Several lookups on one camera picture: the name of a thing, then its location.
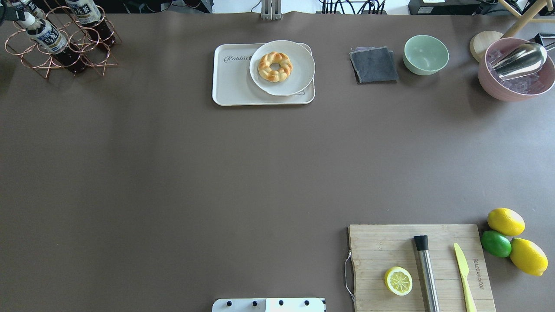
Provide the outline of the tea bottle rack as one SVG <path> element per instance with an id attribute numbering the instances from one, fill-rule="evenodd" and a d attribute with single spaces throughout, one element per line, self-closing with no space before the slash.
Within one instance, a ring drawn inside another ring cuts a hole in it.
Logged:
<path id="1" fill-rule="evenodd" d="M 24 12 L 25 27 L 28 37 L 45 49 L 54 59 L 74 74 L 83 72 L 87 63 L 83 61 L 77 44 L 69 41 L 67 36 L 45 19 L 36 18 L 29 12 Z"/>
<path id="2" fill-rule="evenodd" d="M 17 12 L 29 12 L 36 18 L 46 18 L 44 10 L 40 9 L 33 0 L 8 0 L 7 4 Z"/>
<path id="3" fill-rule="evenodd" d="M 91 42 L 98 42 L 99 47 L 107 50 L 113 46 L 115 36 L 93 0 L 66 0 L 67 6 L 76 20 L 85 28 Z"/>

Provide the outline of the tea bottle rack back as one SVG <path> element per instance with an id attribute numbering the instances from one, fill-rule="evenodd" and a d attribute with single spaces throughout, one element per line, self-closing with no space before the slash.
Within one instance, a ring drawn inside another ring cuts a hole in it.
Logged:
<path id="1" fill-rule="evenodd" d="M 113 46 L 115 36 L 93 0 L 66 0 L 67 6 L 76 20 L 85 28 L 91 42 L 98 42 L 99 47 L 107 50 Z"/>

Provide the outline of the tea bottle rack front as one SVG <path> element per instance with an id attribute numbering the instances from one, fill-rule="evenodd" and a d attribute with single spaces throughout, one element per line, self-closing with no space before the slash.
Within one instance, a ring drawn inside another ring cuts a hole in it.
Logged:
<path id="1" fill-rule="evenodd" d="M 46 18 L 44 10 L 40 9 L 33 0 L 8 0 L 7 4 L 17 12 L 29 12 L 36 18 Z"/>

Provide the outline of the white round plate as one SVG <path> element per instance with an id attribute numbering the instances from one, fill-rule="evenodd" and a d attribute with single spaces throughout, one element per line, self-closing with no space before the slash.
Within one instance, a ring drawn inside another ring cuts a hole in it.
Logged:
<path id="1" fill-rule="evenodd" d="M 265 94 L 285 97 L 303 91 L 316 71 L 312 51 L 293 41 L 271 41 L 254 50 L 246 77 Z"/>

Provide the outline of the grey folded cloth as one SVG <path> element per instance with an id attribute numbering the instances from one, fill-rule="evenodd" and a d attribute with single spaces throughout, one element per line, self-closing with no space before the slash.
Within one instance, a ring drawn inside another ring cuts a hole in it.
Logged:
<path id="1" fill-rule="evenodd" d="M 349 58 L 360 84 L 398 79 L 394 52 L 387 47 L 355 47 Z"/>

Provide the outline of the wooden cutting board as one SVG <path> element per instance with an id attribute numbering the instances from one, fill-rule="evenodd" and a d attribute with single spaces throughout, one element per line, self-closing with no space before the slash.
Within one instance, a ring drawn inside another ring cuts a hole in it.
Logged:
<path id="1" fill-rule="evenodd" d="M 348 227 L 353 265 L 355 312 L 426 312 L 428 302 L 414 236 L 428 236 L 432 274 L 442 312 L 465 312 L 466 303 L 454 243 L 469 266 L 470 292 L 479 312 L 496 310 L 487 265 L 474 224 L 352 224 Z M 394 266 L 405 268 L 414 279 L 406 296 L 385 286 L 384 276 Z"/>

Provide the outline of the steel muddler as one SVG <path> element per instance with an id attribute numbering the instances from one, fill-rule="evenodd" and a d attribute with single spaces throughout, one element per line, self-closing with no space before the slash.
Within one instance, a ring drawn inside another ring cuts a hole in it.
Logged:
<path id="1" fill-rule="evenodd" d="M 414 236 L 414 243 L 418 251 L 418 257 L 421 263 L 426 300 L 428 302 L 428 310 L 429 312 L 440 312 L 441 309 L 434 280 L 431 257 L 429 253 L 428 236 Z"/>

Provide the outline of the half lemon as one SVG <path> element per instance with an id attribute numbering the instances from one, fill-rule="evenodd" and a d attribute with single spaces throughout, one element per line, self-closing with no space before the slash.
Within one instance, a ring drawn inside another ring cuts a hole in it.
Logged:
<path id="1" fill-rule="evenodd" d="M 413 288 L 411 274 L 400 266 L 393 266 L 386 271 L 383 277 L 386 288 L 397 296 L 406 296 Z"/>

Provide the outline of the green bowl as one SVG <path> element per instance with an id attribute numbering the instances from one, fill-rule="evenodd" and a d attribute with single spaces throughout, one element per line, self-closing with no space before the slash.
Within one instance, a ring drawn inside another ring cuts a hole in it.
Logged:
<path id="1" fill-rule="evenodd" d="M 439 39 L 420 34 L 411 37 L 404 46 L 405 67 L 417 75 L 432 75 L 446 67 L 449 51 Z"/>

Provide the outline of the wooden cup tree stand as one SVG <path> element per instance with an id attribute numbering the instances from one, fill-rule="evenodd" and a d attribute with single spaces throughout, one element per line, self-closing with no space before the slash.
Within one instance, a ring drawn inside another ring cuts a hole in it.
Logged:
<path id="1" fill-rule="evenodd" d="M 509 28 L 504 34 L 496 32 L 494 30 L 486 30 L 476 34 L 470 40 L 470 53 L 473 55 L 477 62 L 484 57 L 487 48 L 498 41 L 501 38 L 514 37 L 519 33 L 522 28 L 524 28 L 529 23 L 553 23 L 553 19 L 549 18 L 537 18 L 536 16 L 543 8 L 547 10 L 554 10 L 554 4 L 552 0 L 534 0 L 533 4 L 525 10 L 523 13 L 519 13 L 515 8 L 513 8 L 507 0 L 500 0 L 499 3 L 504 6 L 513 16 L 515 16 L 516 21 L 513 26 Z"/>

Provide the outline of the green lime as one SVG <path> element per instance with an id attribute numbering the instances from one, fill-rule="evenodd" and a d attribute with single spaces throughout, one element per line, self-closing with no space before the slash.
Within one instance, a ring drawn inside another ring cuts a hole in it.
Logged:
<path id="1" fill-rule="evenodd" d="M 512 251 L 508 238 L 494 230 L 484 231 L 480 243 L 485 251 L 496 257 L 509 257 Z"/>

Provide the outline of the lemon far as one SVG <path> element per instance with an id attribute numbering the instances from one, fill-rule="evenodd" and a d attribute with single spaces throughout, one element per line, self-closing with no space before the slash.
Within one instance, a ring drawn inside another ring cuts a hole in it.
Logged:
<path id="1" fill-rule="evenodd" d="M 509 208 L 496 208 L 488 213 L 489 227 L 505 236 L 518 236 L 525 231 L 525 220 Z"/>

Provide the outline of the pink bowl with ice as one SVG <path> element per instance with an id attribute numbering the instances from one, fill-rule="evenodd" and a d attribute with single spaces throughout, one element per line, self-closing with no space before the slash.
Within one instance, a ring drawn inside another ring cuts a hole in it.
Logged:
<path id="1" fill-rule="evenodd" d="M 536 73 L 502 80 L 492 69 L 492 64 L 512 52 L 519 45 L 528 43 L 519 38 L 502 38 L 492 43 L 478 67 L 478 80 L 492 97 L 502 101 L 523 101 L 547 93 L 554 85 L 554 63 L 551 57 Z"/>

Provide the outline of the lemon near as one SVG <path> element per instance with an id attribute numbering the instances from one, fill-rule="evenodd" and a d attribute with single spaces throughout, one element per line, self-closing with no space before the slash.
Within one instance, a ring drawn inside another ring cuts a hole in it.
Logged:
<path id="1" fill-rule="evenodd" d="M 544 251 L 530 240 L 513 238 L 512 251 L 509 255 L 512 263 L 524 273 L 542 276 L 548 267 L 548 258 Z"/>

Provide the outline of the metal ice scoop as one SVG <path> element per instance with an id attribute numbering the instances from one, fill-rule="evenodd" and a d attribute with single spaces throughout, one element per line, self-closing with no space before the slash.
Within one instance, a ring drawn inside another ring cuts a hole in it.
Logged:
<path id="1" fill-rule="evenodd" d="M 535 42 L 524 43 L 496 61 L 492 69 L 502 81 L 537 73 L 547 61 L 547 49 Z"/>

